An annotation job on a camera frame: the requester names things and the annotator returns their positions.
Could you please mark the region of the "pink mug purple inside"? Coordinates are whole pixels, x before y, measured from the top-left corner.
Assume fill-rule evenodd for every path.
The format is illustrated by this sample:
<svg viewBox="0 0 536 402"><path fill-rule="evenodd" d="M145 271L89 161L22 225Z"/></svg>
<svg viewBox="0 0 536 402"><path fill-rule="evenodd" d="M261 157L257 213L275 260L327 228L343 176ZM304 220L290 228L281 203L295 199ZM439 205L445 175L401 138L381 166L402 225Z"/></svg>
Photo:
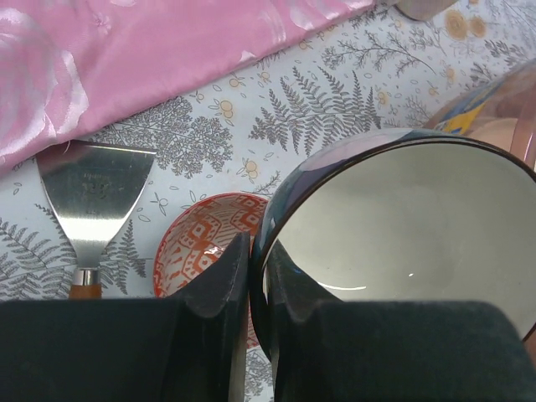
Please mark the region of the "pink mug purple inside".
<svg viewBox="0 0 536 402"><path fill-rule="evenodd" d="M455 3L456 0L399 0L394 6L407 18L427 21Z"/></svg>

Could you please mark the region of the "red patterned small bowl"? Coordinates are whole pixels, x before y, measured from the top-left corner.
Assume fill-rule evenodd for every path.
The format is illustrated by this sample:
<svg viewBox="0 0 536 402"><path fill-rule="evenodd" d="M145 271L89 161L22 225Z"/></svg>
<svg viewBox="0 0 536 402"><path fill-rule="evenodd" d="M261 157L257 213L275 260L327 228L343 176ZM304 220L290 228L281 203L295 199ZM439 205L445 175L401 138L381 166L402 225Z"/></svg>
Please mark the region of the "red patterned small bowl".
<svg viewBox="0 0 536 402"><path fill-rule="evenodd" d="M254 236L268 201L249 193L208 197L175 219L162 237L153 265L157 297L172 295L203 273L241 232Z"/></svg>

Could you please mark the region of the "dark blue white bowl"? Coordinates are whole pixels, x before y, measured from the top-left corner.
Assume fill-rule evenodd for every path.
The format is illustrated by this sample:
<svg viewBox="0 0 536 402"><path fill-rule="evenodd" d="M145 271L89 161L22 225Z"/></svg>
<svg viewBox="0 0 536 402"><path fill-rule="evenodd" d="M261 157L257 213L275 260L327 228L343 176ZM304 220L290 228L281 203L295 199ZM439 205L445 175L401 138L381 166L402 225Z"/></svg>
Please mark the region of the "dark blue white bowl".
<svg viewBox="0 0 536 402"><path fill-rule="evenodd" d="M479 301L535 332L535 135L383 129L300 163L267 204L252 321L274 353L276 274L315 298Z"/></svg>

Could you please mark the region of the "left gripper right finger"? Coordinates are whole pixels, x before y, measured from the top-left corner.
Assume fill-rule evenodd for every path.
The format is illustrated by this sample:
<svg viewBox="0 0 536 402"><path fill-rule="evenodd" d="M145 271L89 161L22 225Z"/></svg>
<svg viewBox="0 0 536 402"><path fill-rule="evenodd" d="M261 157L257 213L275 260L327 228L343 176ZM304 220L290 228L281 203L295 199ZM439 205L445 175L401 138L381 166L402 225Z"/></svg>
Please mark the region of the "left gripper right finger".
<svg viewBox="0 0 536 402"><path fill-rule="evenodd" d="M281 245L268 260L277 401L532 401L511 322L474 301L340 301Z"/></svg>

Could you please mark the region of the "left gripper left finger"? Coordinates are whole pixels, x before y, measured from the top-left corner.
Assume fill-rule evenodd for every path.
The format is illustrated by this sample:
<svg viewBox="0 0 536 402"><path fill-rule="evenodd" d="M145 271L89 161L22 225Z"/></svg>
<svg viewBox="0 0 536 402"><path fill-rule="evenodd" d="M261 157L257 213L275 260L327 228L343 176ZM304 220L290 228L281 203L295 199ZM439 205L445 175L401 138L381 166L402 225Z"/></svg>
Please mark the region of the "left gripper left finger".
<svg viewBox="0 0 536 402"><path fill-rule="evenodd" d="M241 401L250 237L164 298L6 301L4 401Z"/></svg>

